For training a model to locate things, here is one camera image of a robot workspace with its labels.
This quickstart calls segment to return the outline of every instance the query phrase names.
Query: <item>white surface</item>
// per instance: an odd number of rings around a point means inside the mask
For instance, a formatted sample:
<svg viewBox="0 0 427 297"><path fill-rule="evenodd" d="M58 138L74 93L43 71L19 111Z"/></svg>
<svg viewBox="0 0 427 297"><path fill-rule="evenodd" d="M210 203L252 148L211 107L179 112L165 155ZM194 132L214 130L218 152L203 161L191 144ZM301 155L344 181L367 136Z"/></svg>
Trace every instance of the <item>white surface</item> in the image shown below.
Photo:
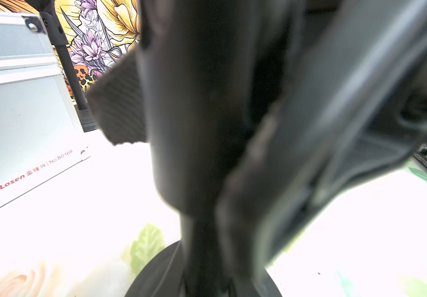
<svg viewBox="0 0 427 297"><path fill-rule="evenodd" d="M7 57L7 59L0 60L0 70L20 67L32 67L40 65L57 64L58 61L54 55L40 54L36 57L19 58Z"/></svg>
<svg viewBox="0 0 427 297"><path fill-rule="evenodd" d="M57 74L61 74L60 66L58 65L50 65L50 66L47 66L46 69L41 69L41 70L24 71L23 74L20 74L20 73L0 74L0 85L13 83L17 81L30 80L34 78L53 76Z"/></svg>
<svg viewBox="0 0 427 297"><path fill-rule="evenodd" d="M154 189L147 144L84 137L91 158L0 209L0 277L43 262L62 271L54 296L123 297L133 279L123 247L146 222L166 245L178 240L178 216ZM404 296L403 278L427 284L427 183L397 171L343 193L268 271L284 297Z"/></svg>

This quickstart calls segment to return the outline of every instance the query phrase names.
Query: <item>black blurry object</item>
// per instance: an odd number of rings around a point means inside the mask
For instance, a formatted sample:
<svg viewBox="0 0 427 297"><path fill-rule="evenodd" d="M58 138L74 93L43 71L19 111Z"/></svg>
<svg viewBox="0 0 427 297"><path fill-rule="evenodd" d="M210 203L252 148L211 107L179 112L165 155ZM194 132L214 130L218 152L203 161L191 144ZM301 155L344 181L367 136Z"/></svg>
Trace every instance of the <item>black blurry object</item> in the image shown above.
<svg viewBox="0 0 427 297"><path fill-rule="evenodd" d="M146 142L135 50L98 79L86 97L94 119L112 144Z"/></svg>
<svg viewBox="0 0 427 297"><path fill-rule="evenodd" d="M224 183L217 221L228 271L259 276L341 189L399 167L424 142L427 120L399 112L426 53L427 1L337 12Z"/></svg>
<svg viewBox="0 0 427 297"><path fill-rule="evenodd" d="M184 296L180 288L187 297L278 296L277 288L262 293L261 277L227 271L215 212L226 176L293 75L305 3L167 3L140 2L137 48L154 180L181 213L184 264L177 272L184 279L173 283L176 274L167 273L160 286L173 289L163 297Z"/></svg>

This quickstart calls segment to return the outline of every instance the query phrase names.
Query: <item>black metal rod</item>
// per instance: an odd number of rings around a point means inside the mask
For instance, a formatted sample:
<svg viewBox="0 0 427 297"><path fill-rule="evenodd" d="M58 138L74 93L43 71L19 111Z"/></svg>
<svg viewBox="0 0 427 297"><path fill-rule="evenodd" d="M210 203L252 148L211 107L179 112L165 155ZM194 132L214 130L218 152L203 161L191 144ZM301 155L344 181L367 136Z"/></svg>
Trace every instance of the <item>black metal rod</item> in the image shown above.
<svg viewBox="0 0 427 297"><path fill-rule="evenodd" d="M60 58L60 62L62 63L63 70L65 71L65 75L67 76L68 84L70 85L71 91L73 92L73 97L77 102L77 106L79 110L88 109L88 105L86 104L85 95L81 90L80 81L78 80L78 76L75 73L75 68L73 67L73 63L71 62L70 54L68 53L68 49L66 45L55 45L56 52L58 53L58 57Z"/></svg>
<svg viewBox="0 0 427 297"><path fill-rule="evenodd" d="M228 296L213 216L193 219L182 215L181 231L185 296Z"/></svg>

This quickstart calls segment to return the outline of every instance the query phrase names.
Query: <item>green leaf pattern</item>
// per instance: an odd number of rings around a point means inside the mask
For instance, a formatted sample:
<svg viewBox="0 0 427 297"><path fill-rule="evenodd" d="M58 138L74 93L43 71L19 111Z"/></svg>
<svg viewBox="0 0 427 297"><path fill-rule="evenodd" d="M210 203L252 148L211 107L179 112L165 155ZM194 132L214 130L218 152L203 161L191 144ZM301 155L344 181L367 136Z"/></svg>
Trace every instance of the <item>green leaf pattern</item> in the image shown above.
<svg viewBox="0 0 427 297"><path fill-rule="evenodd" d="M403 292L409 297L427 297L427 284L416 277L409 277L404 283Z"/></svg>
<svg viewBox="0 0 427 297"><path fill-rule="evenodd" d="M337 271L337 276L341 282L342 292L345 297L360 297L360 294L356 292L354 283L348 277L343 276L339 270Z"/></svg>
<svg viewBox="0 0 427 297"><path fill-rule="evenodd" d="M427 181L427 174L424 173L422 170L419 169L415 169L412 167L408 168L414 175L418 176L419 178L421 178L424 181Z"/></svg>
<svg viewBox="0 0 427 297"><path fill-rule="evenodd" d="M133 241L129 254L131 269L135 275L146 266L160 251L165 248L162 232L159 228L147 224L139 233L137 241Z"/></svg>

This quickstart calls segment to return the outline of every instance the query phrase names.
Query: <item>purple flower illustration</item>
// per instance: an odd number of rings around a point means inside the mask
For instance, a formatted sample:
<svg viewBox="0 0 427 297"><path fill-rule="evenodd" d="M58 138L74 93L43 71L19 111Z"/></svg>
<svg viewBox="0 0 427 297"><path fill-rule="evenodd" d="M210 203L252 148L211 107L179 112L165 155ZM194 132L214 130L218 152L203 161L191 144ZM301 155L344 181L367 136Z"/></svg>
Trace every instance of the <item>purple flower illustration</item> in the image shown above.
<svg viewBox="0 0 427 297"><path fill-rule="evenodd" d="M93 70L93 74L96 75L97 77L101 77L103 74L101 72L99 72L98 70Z"/></svg>
<svg viewBox="0 0 427 297"><path fill-rule="evenodd" d="M86 17L90 11L96 10L96 0L81 0L80 8L81 13Z"/></svg>
<svg viewBox="0 0 427 297"><path fill-rule="evenodd" d="M104 58L109 54L101 47L101 39L89 29L83 36L77 36L71 44L71 60L74 65L86 65L97 75L106 69Z"/></svg>

